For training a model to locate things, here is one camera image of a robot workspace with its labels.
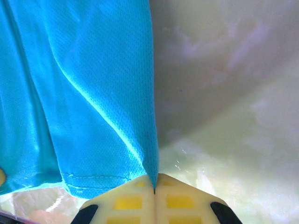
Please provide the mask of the teal t-shirt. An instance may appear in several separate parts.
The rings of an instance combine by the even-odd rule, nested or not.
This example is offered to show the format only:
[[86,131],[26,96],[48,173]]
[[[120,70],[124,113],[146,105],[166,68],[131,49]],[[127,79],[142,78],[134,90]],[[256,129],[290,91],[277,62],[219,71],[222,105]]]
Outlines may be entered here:
[[158,168],[149,0],[0,0],[0,196]]

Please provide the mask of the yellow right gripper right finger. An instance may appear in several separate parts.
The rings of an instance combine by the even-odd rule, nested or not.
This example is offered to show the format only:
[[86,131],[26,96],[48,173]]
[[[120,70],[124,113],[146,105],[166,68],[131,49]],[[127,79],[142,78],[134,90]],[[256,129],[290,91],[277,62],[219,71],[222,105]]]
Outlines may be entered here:
[[159,174],[155,224],[243,224],[227,203],[209,193]]

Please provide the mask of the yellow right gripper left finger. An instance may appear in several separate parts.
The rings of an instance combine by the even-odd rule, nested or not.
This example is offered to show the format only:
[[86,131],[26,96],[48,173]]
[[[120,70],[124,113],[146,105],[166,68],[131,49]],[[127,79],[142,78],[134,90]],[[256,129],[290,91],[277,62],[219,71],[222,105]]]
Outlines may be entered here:
[[152,183],[142,175],[86,201],[71,224],[155,224]]

